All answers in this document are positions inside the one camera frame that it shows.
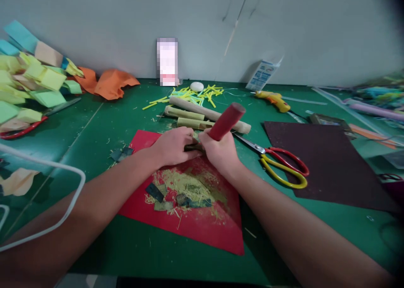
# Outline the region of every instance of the green table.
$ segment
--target green table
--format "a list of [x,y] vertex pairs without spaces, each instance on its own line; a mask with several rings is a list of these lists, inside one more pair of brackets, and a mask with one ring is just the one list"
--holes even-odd
[[[85,94],[80,103],[52,115],[47,122],[29,135],[1,142],[36,157],[78,167],[85,172],[89,181],[112,164],[112,160],[108,159],[110,150],[129,144],[138,129],[164,132],[175,127],[174,119],[157,117],[163,113],[166,104],[142,110],[149,101],[166,96],[171,88],[157,86],[154,79],[139,81],[141,85],[127,88],[121,100],[104,101],[100,97]],[[188,86],[190,82],[184,81],[181,87]],[[264,146],[270,144],[261,126],[263,121],[295,122],[288,114],[281,114],[273,106],[269,106],[267,101],[254,98],[245,89],[245,84],[209,81],[203,83],[205,85],[215,83],[217,86],[231,88],[228,92],[233,95],[225,92],[224,95],[214,98],[217,106],[215,110],[223,112],[233,101],[243,104],[247,109],[243,121],[252,126],[247,137],[255,143]],[[267,89],[280,92],[284,96],[328,103],[322,106],[289,101],[292,109],[301,115],[307,115],[305,111],[311,110],[344,118],[348,123],[366,128],[340,107],[308,87],[271,85],[267,86]],[[212,108],[208,102],[205,102],[204,106]],[[400,133],[382,122],[371,120],[391,134]],[[353,141],[353,144],[376,173],[393,172],[404,175],[404,171],[394,169],[379,156],[391,152],[391,149],[362,137]],[[395,271],[394,266],[400,255],[399,243],[404,233],[395,226],[397,221],[390,214],[296,198],[291,190],[279,185],[263,170],[255,152],[238,141],[236,147],[241,161],[251,171],[316,214],[383,267]],[[10,236],[78,185],[78,176],[65,170],[33,165],[2,153],[0,157],[11,163],[6,170],[0,172],[2,176],[7,176],[19,167],[41,171],[25,196],[0,199],[1,204],[11,207],[10,216],[0,233],[1,239]],[[285,178],[283,172],[277,171],[277,173]],[[261,285],[296,284],[292,273],[280,259],[257,219],[243,201],[241,201],[241,213],[243,227],[257,236],[255,239],[243,230],[244,256],[236,256],[123,216],[116,216],[77,260],[71,271]]]

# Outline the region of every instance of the hand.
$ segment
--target hand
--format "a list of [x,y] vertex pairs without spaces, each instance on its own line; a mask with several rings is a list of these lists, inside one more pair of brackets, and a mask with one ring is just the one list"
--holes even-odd
[[181,164],[202,155],[202,152],[198,150],[184,152],[185,145],[197,143],[197,140],[192,137],[193,134],[192,128],[179,127],[159,137],[150,150],[159,159],[161,167]]
[[208,135],[210,130],[211,128],[205,129],[198,135],[207,158],[222,174],[224,171],[234,170],[241,162],[237,156],[233,135],[228,132],[220,141],[215,141]]

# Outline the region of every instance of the white wall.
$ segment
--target white wall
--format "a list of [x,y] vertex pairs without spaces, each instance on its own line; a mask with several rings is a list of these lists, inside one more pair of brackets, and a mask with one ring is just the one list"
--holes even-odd
[[156,77],[157,37],[178,38],[180,78],[246,81],[281,55],[271,83],[349,86],[404,67],[388,0],[243,1],[0,0],[0,26],[17,19],[78,65],[136,77]]

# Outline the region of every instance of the yellow scissors handle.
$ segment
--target yellow scissors handle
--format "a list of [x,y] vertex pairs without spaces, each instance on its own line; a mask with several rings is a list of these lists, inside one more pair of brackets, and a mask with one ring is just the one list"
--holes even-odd
[[[279,164],[271,159],[269,159],[265,154],[261,155],[261,159],[260,159],[261,163],[264,165],[265,169],[272,174],[272,176],[274,178],[276,178],[279,182],[285,184],[288,187],[291,188],[295,188],[295,189],[303,189],[307,186],[307,180],[304,176],[302,176],[300,173],[294,171],[293,169],[290,169],[289,167],[286,167],[282,164]],[[274,165],[275,167],[281,168],[282,170],[285,170],[291,174],[293,174],[294,176],[296,176],[299,180],[300,180],[300,184],[292,184],[288,181],[285,181],[284,179],[282,179],[281,177],[279,177],[273,170],[272,168],[267,164],[270,163],[272,165]]]

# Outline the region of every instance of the white ball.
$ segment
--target white ball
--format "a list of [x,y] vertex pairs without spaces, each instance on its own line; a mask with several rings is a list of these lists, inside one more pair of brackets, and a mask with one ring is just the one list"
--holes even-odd
[[192,91],[201,92],[204,88],[203,84],[200,82],[193,82],[190,86]]

